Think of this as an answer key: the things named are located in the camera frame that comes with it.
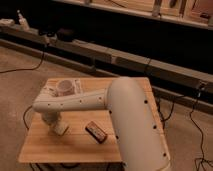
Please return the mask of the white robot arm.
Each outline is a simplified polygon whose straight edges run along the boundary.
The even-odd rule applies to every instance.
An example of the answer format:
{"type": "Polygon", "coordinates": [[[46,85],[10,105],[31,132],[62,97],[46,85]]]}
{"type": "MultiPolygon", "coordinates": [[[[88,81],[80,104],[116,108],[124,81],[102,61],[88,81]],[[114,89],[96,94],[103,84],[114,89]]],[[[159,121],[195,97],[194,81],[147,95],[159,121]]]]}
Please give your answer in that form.
{"type": "Polygon", "coordinates": [[[117,77],[107,88],[63,97],[43,88],[33,109],[47,115],[108,110],[125,171],[172,171],[149,100],[134,78],[117,77]]]}

